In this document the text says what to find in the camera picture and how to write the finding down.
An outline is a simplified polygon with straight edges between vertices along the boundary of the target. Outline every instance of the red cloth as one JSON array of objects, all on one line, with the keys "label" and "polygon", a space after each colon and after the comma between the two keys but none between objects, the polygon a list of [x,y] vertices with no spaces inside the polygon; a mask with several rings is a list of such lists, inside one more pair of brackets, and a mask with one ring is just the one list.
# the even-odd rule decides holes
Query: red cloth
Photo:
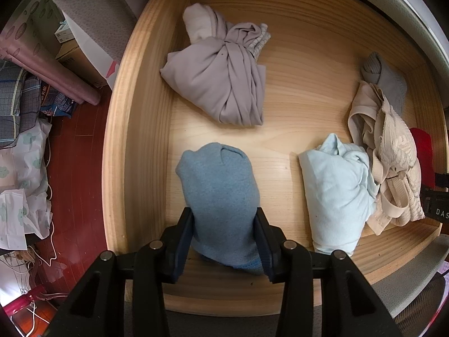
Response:
[{"label": "red cloth", "polygon": [[435,172],[433,170],[432,138],[422,129],[411,128],[415,140],[419,165],[421,166],[421,183],[431,189],[435,188]]}]

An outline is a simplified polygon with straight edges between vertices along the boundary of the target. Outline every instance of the gray sock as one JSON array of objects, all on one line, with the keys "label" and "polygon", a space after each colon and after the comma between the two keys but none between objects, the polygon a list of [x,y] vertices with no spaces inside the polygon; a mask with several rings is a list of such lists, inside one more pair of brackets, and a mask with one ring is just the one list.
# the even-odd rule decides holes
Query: gray sock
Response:
[{"label": "gray sock", "polygon": [[361,72],[363,79],[379,86],[394,111],[402,115],[407,93],[407,83],[403,76],[391,69],[376,52],[370,54],[361,67]]},{"label": "gray sock", "polygon": [[253,237],[260,196],[248,157],[238,148],[209,143],[185,151],[176,173],[194,214],[193,249],[223,265],[263,274]]}]

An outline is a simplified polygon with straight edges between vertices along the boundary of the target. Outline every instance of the gray patterned cloth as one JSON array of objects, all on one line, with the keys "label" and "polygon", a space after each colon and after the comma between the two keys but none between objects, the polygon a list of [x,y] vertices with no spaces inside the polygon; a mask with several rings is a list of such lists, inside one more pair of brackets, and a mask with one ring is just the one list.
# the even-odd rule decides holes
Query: gray patterned cloth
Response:
[{"label": "gray patterned cloth", "polygon": [[40,109],[39,78],[0,60],[0,148],[14,147],[19,133],[36,124]]},{"label": "gray patterned cloth", "polygon": [[40,109],[40,85],[40,78],[33,74],[25,79],[20,98],[20,133],[36,125]]},{"label": "gray patterned cloth", "polygon": [[20,97],[26,70],[0,60],[0,148],[14,146],[20,130]]}]

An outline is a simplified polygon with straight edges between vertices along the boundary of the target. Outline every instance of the metal screw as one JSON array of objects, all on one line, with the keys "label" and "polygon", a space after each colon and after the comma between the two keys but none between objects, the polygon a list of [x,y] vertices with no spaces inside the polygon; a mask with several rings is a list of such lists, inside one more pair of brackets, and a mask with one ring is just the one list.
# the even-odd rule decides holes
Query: metal screw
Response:
[{"label": "metal screw", "polygon": [[108,261],[112,258],[113,253],[111,251],[103,251],[100,254],[100,260],[102,261]]},{"label": "metal screw", "polygon": [[151,249],[160,249],[164,243],[160,240],[154,240],[150,242],[150,248]]},{"label": "metal screw", "polygon": [[334,257],[338,258],[339,260],[344,260],[346,258],[346,253],[341,249],[338,249],[334,251]]},{"label": "metal screw", "polygon": [[295,249],[298,244],[295,241],[286,240],[283,245],[285,249]]}]

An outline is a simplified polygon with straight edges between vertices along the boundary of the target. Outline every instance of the folded clothing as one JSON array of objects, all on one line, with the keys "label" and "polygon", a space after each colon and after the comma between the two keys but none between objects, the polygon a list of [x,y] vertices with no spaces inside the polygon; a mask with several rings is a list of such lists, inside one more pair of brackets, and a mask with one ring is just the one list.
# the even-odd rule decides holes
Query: folded clothing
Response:
[{"label": "folded clothing", "polygon": [[367,153],[331,133],[321,146],[301,153],[299,162],[315,251],[341,249],[352,256],[379,191]]},{"label": "folded clothing", "polygon": [[263,274],[253,236],[260,195],[248,157],[237,148],[209,143],[185,151],[176,173],[194,214],[193,249],[223,265]]},{"label": "folded clothing", "polygon": [[418,128],[410,128],[416,144],[416,155],[421,167],[421,182],[431,189],[435,188],[435,171],[433,170],[432,138]]},{"label": "folded clothing", "polygon": [[380,234],[390,222],[404,226],[424,218],[415,142],[378,86],[360,82],[348,127],[353,142],[370,156],[373,178],[380,184],[376,211],[367,221],[374,233]]},{"label": "folded clothing", "polygon": [[164,80],[218,122],[262,125],[265,67],[256,59],[270,38],[267,26],[234,25],[198,3],[183,19],[192,44],[168,54]]},{"label": "folded clothing", "polygon": [[376,52],[370,54],[361,67],[363,79],[382,90],[394,111],[402,115],[407,93],[406,80],[390,68],[387,62]]}]

